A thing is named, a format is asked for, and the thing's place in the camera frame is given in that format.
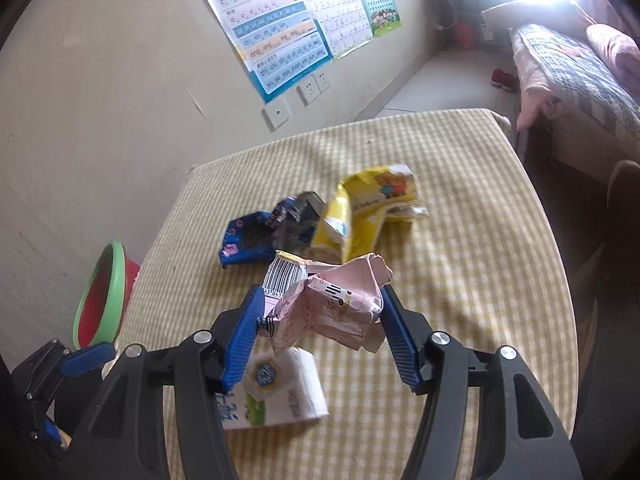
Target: white outlet cover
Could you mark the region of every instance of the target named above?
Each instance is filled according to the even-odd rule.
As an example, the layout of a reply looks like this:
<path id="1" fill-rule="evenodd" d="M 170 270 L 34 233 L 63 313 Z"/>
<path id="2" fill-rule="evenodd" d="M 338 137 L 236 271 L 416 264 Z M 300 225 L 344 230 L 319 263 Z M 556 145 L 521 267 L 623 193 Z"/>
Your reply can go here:
<path id="1" fill-rule="evenodd" d="M 264 107 L 264 114 L 267 116 L 271 129 L 276 130 L 282 123 L 291 117 L 283 97 L 278 97 Z"/>
<path id="2" fill-rule="evenodd" d="M 320 89 L 313 75 L 308 75 L 300 82 L 298 85 L 298 92 L 300 93 L 302 100 L 305 102 L 305 105 L 311 104 L 318 98 L 320 95 Z"/>
<path id="3" fill-rule="evenodd" d="M 327 88 L 329 88 L 329 86 L 331 86 L 331 83 L 329 83 L 329 78 L 326 76 L 326 71 L 324 70 L 324 68 L 321 68 L 318 72 L 316 72 L 316 74 L 314 75 L 314 78 L 316 80 L 316 83 L 318 84 L 318 88 L 320 89 L 320 92 L 324 92 Z"/>

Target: yellow and white gingham tablecloth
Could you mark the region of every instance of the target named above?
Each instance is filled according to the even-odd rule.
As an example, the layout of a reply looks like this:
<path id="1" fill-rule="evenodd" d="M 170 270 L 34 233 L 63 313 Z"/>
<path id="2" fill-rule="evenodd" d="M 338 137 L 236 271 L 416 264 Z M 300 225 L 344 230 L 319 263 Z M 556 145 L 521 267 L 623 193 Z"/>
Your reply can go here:
<path id="1" fill-rule="evenodd" d="M 230 219 L 271 210 L 304 190 L 328 201 L 345 176 L 405 162 L 430 217 L 383 229 L 377 250 L 394 271 L 400 300 L 470 348 L 516 347 L 570 433 L 578 361 L 569 289 L 506 127 L 504 118 L 481 109 L 404 115 L 289 137 L 197 167 L 144 261 L 118 349 L 133 342 L 149 350 L 176 345 L 262 282 L 266 264 L 220 266 Z M 310 335 L 299 346 L 315 356 L 330 416 L 227 432 L 240 478 L 400 478 L 425 399 L 401 382 L 388 345 L 370 354 Z M 459 478 L 468 478 L 473 460 L 474 390 Z M 171 395 L 165 425 L 172 478 L 183 478 Z"/>

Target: pink bedding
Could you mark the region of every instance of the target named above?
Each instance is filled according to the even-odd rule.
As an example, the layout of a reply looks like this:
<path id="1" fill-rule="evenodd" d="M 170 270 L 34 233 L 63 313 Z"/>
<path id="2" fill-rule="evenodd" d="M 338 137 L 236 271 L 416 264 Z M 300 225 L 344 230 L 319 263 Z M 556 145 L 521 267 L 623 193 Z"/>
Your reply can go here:
<path id="1" fill-rule="evenodd" d="M 609 25 L 587 28 L 591 48 L 631 97 L 640 98 L 640 50 L 636 42 Z"/>
<path id="2" fill-rule="evenodd" d="M 553 119 L 566 113 L 567 108 L 562 101 L 554 97 L 545 73 L 515 30 L 511 34 L 511 44 L 513 60 L 520 77 L 521 104 L 516 130 L 521 132 L 533 124 L 539 112 Z"/>

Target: metal bolt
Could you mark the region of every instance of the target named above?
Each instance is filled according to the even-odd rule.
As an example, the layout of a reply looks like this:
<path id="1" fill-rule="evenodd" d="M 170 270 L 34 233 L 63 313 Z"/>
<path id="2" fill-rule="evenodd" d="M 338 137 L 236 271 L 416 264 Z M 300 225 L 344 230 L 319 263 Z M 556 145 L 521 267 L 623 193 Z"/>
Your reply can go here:
<path id="1" fill-rule="evenodd" d="M 504 357 L 505 359 L 511 361 L 512 359 L 515 359 L 517 357 L 518 353 L 516 352 L 515 348 L 512 348 L 510 346 L 503 346 L 502 348 L 500 348 L 500 355 L 502 355 L 502 357 Z"/>
<path id="2" fill-rule="evenodd" d="M 127 349 L 124 351 L 124 355 L 127 357 L 138 357 L 140 354 L 142 354 L 142 346 L 140 345 L 127 346 Z"/>
<path id="3" fill-rule="evenodd" d="M 433 334 L 431 334 L 431 340 L 436 343 L 436 345 L 444 346 L 449 344 L 451 338 L 444 332 L 434 332 Z"/>
<path id="4" fill-rule="evenodd" d="M 211 338 L 212 335 L 209 330 L 200 330 L 199 332 L 193 334 L 193 340 L 199 344 L 208 343 L 209 341 L 211 341 Z"/>

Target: pair of red slippers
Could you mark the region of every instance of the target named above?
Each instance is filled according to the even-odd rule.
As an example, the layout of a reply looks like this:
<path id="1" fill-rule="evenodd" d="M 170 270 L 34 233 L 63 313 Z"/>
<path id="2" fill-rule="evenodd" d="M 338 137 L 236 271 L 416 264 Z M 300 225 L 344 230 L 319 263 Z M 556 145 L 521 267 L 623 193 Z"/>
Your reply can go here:
<path id="1" fill-rule="evenodd" d="M 518 79 L 499 68 L 494 70 L 494 74 L 491 76 L 491 84 L 502 87 L 507 92 L 515 92 L 518 89 Z"/>

